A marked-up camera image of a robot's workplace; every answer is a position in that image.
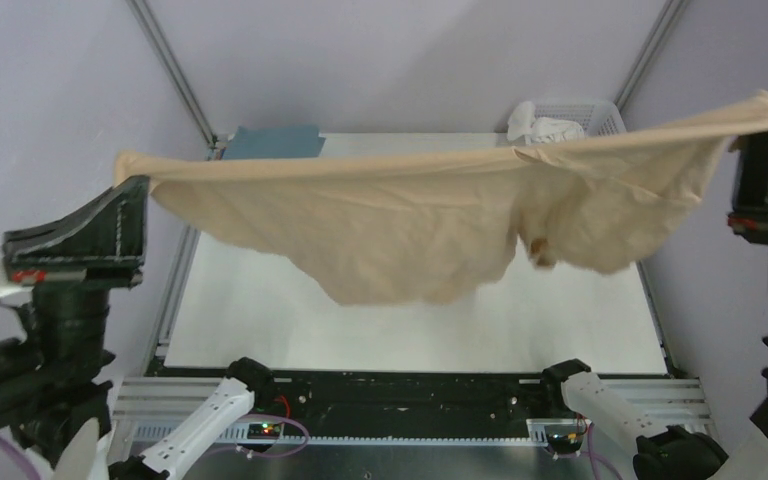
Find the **beige t shirt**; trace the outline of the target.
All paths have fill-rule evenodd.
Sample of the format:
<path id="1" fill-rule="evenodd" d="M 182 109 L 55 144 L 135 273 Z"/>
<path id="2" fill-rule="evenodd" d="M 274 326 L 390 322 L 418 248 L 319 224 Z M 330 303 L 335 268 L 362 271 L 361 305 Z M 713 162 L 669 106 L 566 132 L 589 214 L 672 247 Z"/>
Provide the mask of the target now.
<path id="1" fill-rule="evenodd" d="M 653 128 L 524 147 L 193 162 L 121 152 L 114 181 L 225 244 L 287 258 L 342 305 L 449 303 L 536 267 L 610 275 L 657 251 L 768 92 Z"/>

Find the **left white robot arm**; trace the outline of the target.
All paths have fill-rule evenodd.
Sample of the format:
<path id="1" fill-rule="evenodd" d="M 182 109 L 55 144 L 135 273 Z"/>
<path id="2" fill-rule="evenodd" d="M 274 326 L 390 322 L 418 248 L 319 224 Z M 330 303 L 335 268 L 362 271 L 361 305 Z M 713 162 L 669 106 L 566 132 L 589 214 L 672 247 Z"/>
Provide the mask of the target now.
<path id="1" fill-rule="evenodd" d="M 149 181 L 131 177 L 75 212 L 6 232 L 0 303 L 28 292 L 15 312 L 23 338 L 0 341 L 0 430 L 63 479 L 180 479 L 239 418 L 274 406 L 271 372 L 243 358 L 173 432 L 143 453 L 108 464 L 113 361 L 104 346 L 109 297 L 142 280 Z"/>

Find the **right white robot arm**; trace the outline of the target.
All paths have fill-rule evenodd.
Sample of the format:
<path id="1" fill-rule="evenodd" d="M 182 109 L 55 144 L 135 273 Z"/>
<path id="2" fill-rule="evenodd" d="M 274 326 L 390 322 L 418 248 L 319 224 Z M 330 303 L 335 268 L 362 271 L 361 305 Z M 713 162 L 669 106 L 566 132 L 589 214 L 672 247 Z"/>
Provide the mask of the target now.
<path id="1" fill-rule="evenodd" d="M 743 140 L 728 225 L 747 242 L 768 246 L 768 132 Z M 768 336 L 763 339 L 768 347 Z M 752 414 L 753 429 L 733 454 L 704 433 L 690 433 L 649 417 L 578 359 L 545 369 L 544 410 L 558 418 L 571 412 L 593 421 L 632 458 L 639 479 L 768 479 L 767 395 Z"/>

